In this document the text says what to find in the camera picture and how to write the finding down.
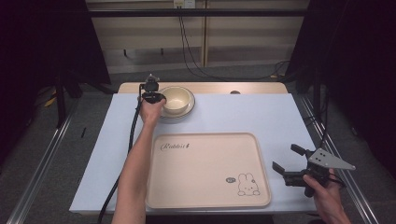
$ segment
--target wooden tabletop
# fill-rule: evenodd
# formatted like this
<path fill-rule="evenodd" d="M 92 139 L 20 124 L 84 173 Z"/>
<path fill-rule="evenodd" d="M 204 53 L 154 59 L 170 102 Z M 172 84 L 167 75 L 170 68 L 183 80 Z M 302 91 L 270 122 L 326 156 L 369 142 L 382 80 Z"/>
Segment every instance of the wooden tabletop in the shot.
<path fill-rule="evenodd" d="M 138 82 L 121 84 L 119 93 L 138 93 Z M 180 86 L 192 93 L 288 93 L 280 82 L 160 82 L 160 89 L 170 86 Z"/>

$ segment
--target gray floor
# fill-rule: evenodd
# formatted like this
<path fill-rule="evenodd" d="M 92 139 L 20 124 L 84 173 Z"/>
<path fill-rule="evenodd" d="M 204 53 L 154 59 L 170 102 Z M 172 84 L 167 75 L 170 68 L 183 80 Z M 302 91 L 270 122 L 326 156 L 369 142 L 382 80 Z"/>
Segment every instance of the gray floor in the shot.
<path fill-rule="evenodd" d="M 109 86 L 116 90 L 125 81 L 143 81 L 152 72 L 161 77 L 162 81 L 219 81 L 212 77 L 194 76 L 187 69 L 167 70 L 170 64 L 158 66 L 155 71 L 135 71 L 132 74 L 111 75 L 113 84 Z M 209 75 L 218 77 L 264 77 L 271 75 L 274 65 L 239 65 L 227 67 L 206 68 Z M 254 81 L 275 81 L 274 78 L 257 79 Z M 105 95 L 89 86 L 81 85 L 84 90 L 80 99 L 67 98 L 67 107 L 76 105 L 64 139 L 60 144 L 49 171 L 40 185 L 40 190 L 35 196 L 24 223 L 94 223 L 96 217 L 82 217 L 68 212 L 68 207 L 73 200 L 78 187 L 78 181 L 83 175 L 85 166 L 91 155 L 97 134 L 106 110 L 111 102 L 111 96 Z M 297 106 L 301 109 L 302 117 L 307 115 L 301 104 L 301 95 L 295 94 L 294 83 L 287 84 L 288 91 L 294 93 Z M 48 99 L 50 91 L 37 98 L 37 110 L 32 123 L 15 146 L 7 159 L 0 176 L 0 223 L 6 223 L 12 210 L 17 204 L 23 191 L 28 185 L 35 168 L 45 153 L 47 146 L 55 132 L 57 123 L 56 103 L 44 107 L 41 103 Z M 387 173 L 382 165 L 372 156 L 370 149 L 363 139 L 354 135 L 351 124 L 344 117 L 337 104 L 329 103 L 328 133 L 338 148 L 342 158 L 356 165 L 358 169 L 353 172 L 353 177 L 360 186 L 379 223 L 394 223 L 396 220 L 396 181 Z M 319 138 L 312 124 L 307 121 L 307 129 L 311 133 L 314 143 L 318 144 Z M 363 223 L 361 214 L 356 209 L 355 202 L 348 195 L 347 189 L 342 191 L 344 207 L 353 223 Z M 218 223 L 270 223 L 265 217 L 250 216 L 233 219 L 219 219 L 213 217 Z M 106 217 L 109 223 L 111 216 Z M 317 219 L 307 214 L 278 214 L 273 216 L 274 223 L 307 223 Z M 152 218 L 151 223 L 160 223 L 162 220 Z M 208 222 L 208 219 L 195 219 L 195 223 Z"/>

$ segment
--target plate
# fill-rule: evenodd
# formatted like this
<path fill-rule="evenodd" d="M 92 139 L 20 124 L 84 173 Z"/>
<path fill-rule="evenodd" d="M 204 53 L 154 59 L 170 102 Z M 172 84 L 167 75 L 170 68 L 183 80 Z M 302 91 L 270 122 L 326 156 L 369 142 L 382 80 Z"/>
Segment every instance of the plate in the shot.
<path fill-rule="evenodd" d="M 166 87 L 166 88 L 160 89 L 158 92 L 159 93 L 163 93 L 163 91 L 168 89 L 168 88 L 171 88 L 171 87 Z M 185 111 L 183 111 L 183 113 L 175 114 L 175 115 L 166 113 L 164 110 L 162 110 L 161 111 L 161 118 L 162 119 L 181 119 L 181 118 L 187 116 L 192 111 L 192 109 L 194 108 L 194 106 L 195 106 L 194 94 L 192 94 L 191 91 L 187 90 L 184 87 L 179 87 L 179 88 L 183 88 L 184 90 L 186 90 L 190 94 L 190 102 L 189 102 L 189 105 L 187 106 L 187 109 Z"/>

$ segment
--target human hand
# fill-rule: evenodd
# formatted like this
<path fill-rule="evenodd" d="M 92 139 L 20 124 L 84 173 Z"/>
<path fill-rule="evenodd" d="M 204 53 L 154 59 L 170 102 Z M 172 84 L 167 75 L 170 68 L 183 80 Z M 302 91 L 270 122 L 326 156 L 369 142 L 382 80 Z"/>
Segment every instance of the human hand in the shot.
<path fill-rule="evenodd" d="M 164 104 L 166 104 L 165 99 L 162 99 L 160 102 L 155 104 L 150 104 L 146 100 L 142 99 L 140 118 L 142 118 L 145 125 L 155 126 L 157 124 Z"/>
<path fill-rule="evenodd" d="M 334 170 L 330 169 L 330 178 L 334 178 Z M 318 214 L 326 223 L 350 223 L 341 205 L 340 185 L 328 181 L 325 188 L 310 175 L 303 176 L 304 181 L 315 190 L 314 201 Z"/>

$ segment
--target beige bowl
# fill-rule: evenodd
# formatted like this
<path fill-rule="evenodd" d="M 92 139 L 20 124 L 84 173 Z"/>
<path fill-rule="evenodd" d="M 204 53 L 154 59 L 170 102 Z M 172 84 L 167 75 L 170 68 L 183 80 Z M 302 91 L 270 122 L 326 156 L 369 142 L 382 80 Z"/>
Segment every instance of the beige bowl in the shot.
<path fill-rule="evenodd" d="M 163 110 L 171 115 L 183 113 L 190 103 L 190 93 L 182 87 L 168 87 L 162 91 L 166 97 Z"/>

